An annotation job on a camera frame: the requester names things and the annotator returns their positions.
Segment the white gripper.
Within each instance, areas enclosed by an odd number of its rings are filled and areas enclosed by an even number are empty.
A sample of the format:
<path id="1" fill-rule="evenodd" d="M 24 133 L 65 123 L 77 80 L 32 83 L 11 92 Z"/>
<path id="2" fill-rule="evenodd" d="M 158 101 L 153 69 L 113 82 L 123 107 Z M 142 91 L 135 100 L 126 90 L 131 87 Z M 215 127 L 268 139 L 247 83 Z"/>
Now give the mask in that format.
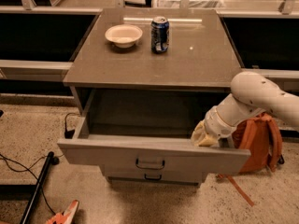
<path id="1" fill-rule="evenodd" d="M 191 136 L 192 143 L 198 147 L 210 147 L 218 143 L 218 139 L 229 137 L 236 127 L 224 122 L 215 106 L 206 112 L 204 121 L 200 121 Z"/>

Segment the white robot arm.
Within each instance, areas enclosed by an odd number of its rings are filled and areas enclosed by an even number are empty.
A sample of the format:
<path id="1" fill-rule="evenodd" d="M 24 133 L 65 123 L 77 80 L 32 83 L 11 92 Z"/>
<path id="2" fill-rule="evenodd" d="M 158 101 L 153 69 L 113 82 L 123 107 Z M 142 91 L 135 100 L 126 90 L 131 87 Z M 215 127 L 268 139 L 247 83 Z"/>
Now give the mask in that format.
<path id="1" fill-rule="evenodd" d="M 231 93 L 209 109 L 192 132 L 195 146 L 214 146 L 229 137 L 238 124 L 264 111 L 299 131 L 299 97 L 254 72 L 241 72 L 231 81 Z"/>

